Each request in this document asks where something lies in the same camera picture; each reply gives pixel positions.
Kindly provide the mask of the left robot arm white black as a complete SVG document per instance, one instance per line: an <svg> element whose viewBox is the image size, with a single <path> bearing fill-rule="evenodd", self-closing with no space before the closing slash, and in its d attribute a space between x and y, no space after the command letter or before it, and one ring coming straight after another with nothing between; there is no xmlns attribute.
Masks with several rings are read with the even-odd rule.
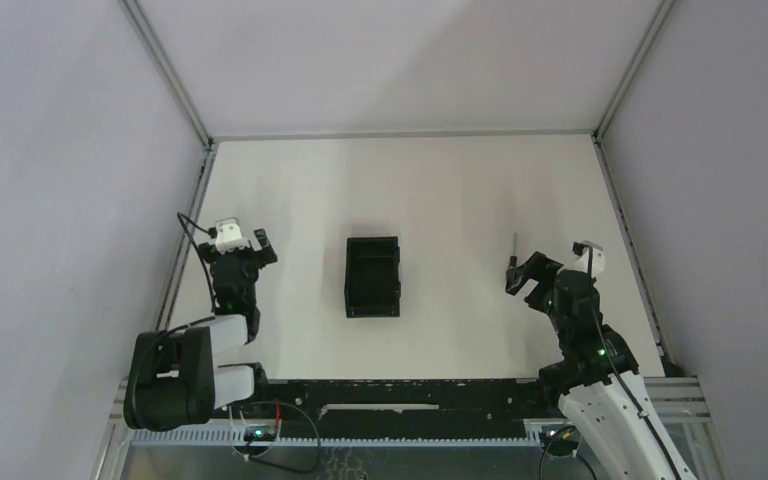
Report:
<svg viewBox="0 0 768 480"><path fill-rule="evenodd" d="M277 261L267 233L254 233L253 248L235 224L218 226L212 243L199 245L207 266L215 311L135 341L123 417L135 430L170 431L206 423L223 406L254 398L266 377L258 362L224 365L225 352L252 343L260 329L255 284Z"/></svg>

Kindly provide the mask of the yellow black screwdriver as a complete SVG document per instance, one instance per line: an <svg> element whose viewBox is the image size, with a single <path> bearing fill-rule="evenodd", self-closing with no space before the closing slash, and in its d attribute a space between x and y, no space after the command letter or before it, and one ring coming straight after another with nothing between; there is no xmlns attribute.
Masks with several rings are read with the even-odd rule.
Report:
<svg viewBox="0 0 768 480"><path fill-rule="evenodd" d="M507 264L507 270L506 270L506 277L509 278L513 275L514 269L518 265L518 233L514 232L512 235L512 247L511 247L511 253L509 255L508 264Z"/></svg>

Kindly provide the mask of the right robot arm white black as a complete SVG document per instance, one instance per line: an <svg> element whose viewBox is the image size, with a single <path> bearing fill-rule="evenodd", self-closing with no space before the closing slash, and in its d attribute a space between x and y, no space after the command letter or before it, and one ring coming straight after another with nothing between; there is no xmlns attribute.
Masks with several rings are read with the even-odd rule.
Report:
<svg viewBox="0 0 768 480"><path fill-rule="evenodd" d="M562 264L541 252L523 263L510 256L505 291L527 282L526 305L548 317L562 358L542 367L538 383L612 479L692 479L648 393L623 337L604 320L596 283L606 258L597 246L573 245Z"/></svg>

